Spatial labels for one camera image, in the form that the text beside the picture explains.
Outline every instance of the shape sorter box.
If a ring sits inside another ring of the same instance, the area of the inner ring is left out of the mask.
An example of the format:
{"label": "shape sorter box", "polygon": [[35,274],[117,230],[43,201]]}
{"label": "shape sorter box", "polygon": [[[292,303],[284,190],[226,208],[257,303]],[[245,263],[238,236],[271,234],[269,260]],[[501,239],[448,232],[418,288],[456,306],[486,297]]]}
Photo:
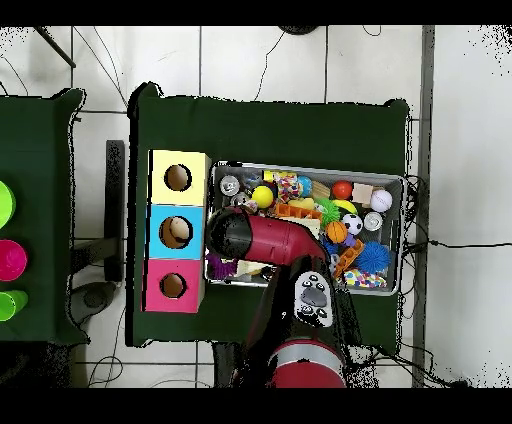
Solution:
{"label": "shape sorter box", "polygon": [[[197,313],[204,296],[203,264],[203,260],[149,259],[143,311]],[[183,281],[185,289],[177,298],[164,294],[162,282],[169,275]]]}
{"label": "shape sorter box", "polygon": [[[148,153],[149,232],[146,229],[143,311],[198,311],[205,289],[204,228],[210,164],[204,153],[167,150]],[[185,228],[186,239],[173,234],[177,221],[182,223],[181,230]],[[170,296],[165,288],[170,281],[178,281],[182,291],[174,290]]]}

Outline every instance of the green cup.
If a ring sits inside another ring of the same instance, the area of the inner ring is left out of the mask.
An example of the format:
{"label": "green cup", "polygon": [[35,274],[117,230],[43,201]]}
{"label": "green cup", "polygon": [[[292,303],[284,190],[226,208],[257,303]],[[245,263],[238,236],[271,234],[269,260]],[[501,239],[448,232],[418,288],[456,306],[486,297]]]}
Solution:
{"label": "green cup", "polygon": [[14,214],[16,199],[11,189],[0,181],[0,228],[2,228]]}
{"label": "green cup", "polygon": [[21,290],[0,292],[0,322],[9,321],[28,302],[28,295]]}

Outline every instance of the circular hole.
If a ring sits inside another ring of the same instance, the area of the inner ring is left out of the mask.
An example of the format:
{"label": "circular hole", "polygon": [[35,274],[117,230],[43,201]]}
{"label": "circular hole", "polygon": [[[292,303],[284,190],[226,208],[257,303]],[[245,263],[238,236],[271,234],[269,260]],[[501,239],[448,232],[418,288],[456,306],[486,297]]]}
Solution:
{"label": "circular hole", "polygon": [[185,165],[172,165],[165,171],[164,181],[173,191],[185,191],[192,184],[192,173]]}
{"label": "circular hole", "polygon": [[182,216],[165,218],[160,224],[160,241],[170,249],[183,249],[192,240],[192,224]]}
{"label": "circular hole", "polygon": [[160,291],[166,297],[177,299],[183,296],[187,290],[185,279],[179,274],[167,274],[162,281],[160,281]]}

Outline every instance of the orange toy block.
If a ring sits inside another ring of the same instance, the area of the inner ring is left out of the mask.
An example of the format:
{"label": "orange toy block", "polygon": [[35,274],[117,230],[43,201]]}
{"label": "orange toy block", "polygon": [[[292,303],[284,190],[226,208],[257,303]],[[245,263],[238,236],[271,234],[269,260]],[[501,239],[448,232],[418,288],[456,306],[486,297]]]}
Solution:
{"label": "orange toy block", "polygon": [[342,272],[344,272],[354,260],[359,256],[359,254],[363,251],[364,244],[361,240],[356,240],[356,244],[354,247],[349,247],[345,250],[340,257],[340,261],[338,265],[336,265],[336,270],[334,271],[334,278],[338,278]]}
{"label": "orange toy block", "polygon": [[290,206],[285,203],[278,203],[276,205],[277,216],[291,216],[294,218],[311,218],[319,219],[322,221],[322,212],[310,211],[309,209],[298,208],[296,206]]}

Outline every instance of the dark green tablecloth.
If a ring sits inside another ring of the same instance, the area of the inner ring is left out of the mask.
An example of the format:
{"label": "dark green tablecloth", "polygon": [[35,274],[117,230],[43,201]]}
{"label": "dark green tablecloth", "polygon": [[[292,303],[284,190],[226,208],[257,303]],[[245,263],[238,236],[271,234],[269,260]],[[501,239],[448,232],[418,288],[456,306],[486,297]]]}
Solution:
{"label": "dark green tablecloth", "polygon": [[[155,340],[243,341],[262,289],[207,286],[197,314],[141,312],[148,149],[197,151],[212,161],[403,175],[408,106],[242,103],[161,98],[143,84],[130,99],[127,343]],[[134,269],[130,258],[135,257]],[[395,351],[397,295],[353,296],[365,345]]]}
{"label": "dark green tablecloth", "polygon": [[70,117],[81,90],[52,99],[0,96],[0,181],[16,196],[16,212],[0,239],[19,242],[28,266],[0,291],[28,293],[27,306],[0,323],[0,341],[74,344],[86,335],[68,319],[70,269]]}

